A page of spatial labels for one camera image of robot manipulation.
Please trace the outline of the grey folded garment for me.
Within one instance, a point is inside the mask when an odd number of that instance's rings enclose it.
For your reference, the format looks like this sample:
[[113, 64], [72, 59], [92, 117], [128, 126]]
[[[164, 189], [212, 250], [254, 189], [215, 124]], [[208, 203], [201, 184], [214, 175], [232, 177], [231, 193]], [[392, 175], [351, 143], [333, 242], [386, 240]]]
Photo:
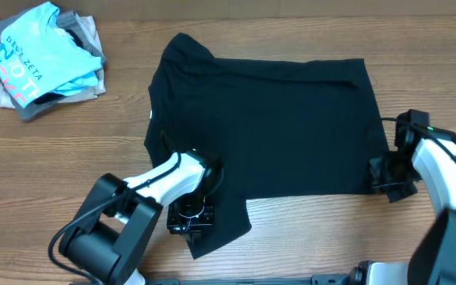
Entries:
[[[4, 28], [13, 24], [19, 17], [23, 16], [23, 13], [13, 15], [4, 20], [0, 20], [0, 35]], [[88, 51], [91, 55], [100, 56], [103, 60], [106, 60], [104, 57], [103, 51], [99, 51], [93, 45], [93, 38], [90, 36], [86, 27], [80, 22], [80, 17], [74, 11], [69, 11], [61, 13], [57, 18], [57, 25], [68, 32], [74, 39], [74, 42], [84, 50]], [[54, 107], [57, 104], [60, 104], [60, 101], [65, 99], [66, 96], [47, 93], [35, 102], [29, 104], [26, 107], [21, 107], [15, 99], [10, 96], [10, 99], [15, 106], [17, 114], [23, 121], [30, 121], [46, 112], [48, 109]]]

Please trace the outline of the black t-shirt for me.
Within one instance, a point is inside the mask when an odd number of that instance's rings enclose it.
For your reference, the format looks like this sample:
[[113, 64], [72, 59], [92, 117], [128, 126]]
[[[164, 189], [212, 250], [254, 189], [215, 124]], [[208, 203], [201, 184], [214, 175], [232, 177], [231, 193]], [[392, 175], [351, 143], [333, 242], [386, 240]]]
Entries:
[[223, 168], [213, 226], [189, 246], [194, 258], [250, 231], [248, 200], [371, 194], [369, 161], [389, 149], [361, 59], [223, 59], [180, 33], [149, 93], [153, 165], [194, 149]]

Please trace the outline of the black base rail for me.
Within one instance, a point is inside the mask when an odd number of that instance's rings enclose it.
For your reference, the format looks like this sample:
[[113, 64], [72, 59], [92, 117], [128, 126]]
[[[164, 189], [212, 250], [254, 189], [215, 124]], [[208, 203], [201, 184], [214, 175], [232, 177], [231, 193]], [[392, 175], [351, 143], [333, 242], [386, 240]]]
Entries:
[[312, 275], [309, 278], [275, 278], [275, 279], [145, 279], [140, 274], [133, 275], [124, 285], [344, 285], [348, 275]]

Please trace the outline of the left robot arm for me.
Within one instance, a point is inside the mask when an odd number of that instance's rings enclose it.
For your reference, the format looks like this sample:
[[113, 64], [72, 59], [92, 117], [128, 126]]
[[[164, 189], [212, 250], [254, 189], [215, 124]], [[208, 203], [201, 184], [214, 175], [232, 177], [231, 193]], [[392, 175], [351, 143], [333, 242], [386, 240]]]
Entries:
[[210, 196], [223, 178], [221, 164], [196, 150], [174, 152], [136, 177], [106, 173], [52, 238], [48, 256], [91, 284], [143, 284], [138, 266], [163, 209], [169, 232], [194, 244], [214, 225]]

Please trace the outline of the beige folded garment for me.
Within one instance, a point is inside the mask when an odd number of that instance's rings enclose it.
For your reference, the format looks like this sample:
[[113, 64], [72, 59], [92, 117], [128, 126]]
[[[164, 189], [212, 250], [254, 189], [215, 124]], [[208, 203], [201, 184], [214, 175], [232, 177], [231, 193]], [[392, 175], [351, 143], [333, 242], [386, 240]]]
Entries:
[[[99, 51], [102, 51], [101, 41], [98, 35], [96, 24], [92, 16], [80, 17], [80, 22], [86, 27], [90, 36], [93, 38], [93, 45]], [[95, 87], [88, 88], [80, 93], [66, 97], [61, 100], [60, 103], [75, 103], [80, 101], [87, 101], [96, 99], [99, 95], [106, 92], [105, 88], [105, 72], [104, 69], [96, 71], [96, 76], [98, 78], [98, 85]], [[0, 80], [0, 107], [1, 108], [12, 108], [15, 109], [10, 95], [8, 94], [6, 88], [3, 86], [2, 81]]]

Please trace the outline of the light blue printed t-shirt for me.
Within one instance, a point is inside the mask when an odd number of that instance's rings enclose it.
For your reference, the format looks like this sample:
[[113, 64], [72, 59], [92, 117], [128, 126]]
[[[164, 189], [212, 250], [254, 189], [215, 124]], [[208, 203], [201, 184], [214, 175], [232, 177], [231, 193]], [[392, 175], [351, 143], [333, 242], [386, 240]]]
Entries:
[[0, 78], [22, 108], [46, 93], [69, 97], [99, 83], [101, 57], [80, 48], [57, 25], [58, 15], [59, 7], [45, 2], [0, 34]]

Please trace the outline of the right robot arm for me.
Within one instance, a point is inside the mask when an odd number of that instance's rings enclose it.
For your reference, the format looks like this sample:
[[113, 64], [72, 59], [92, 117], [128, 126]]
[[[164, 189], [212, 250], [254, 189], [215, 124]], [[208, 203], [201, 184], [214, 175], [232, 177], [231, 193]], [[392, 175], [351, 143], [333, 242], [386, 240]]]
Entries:
[[397, 202], [422, 181], [435, 222], [410, 261], [362, 261], [343, 284], [456, 285], [456, 133], [430, 125], [426, 112], [410, 109], [393, 118], [395, 151], [370, 160], [375, 192]]

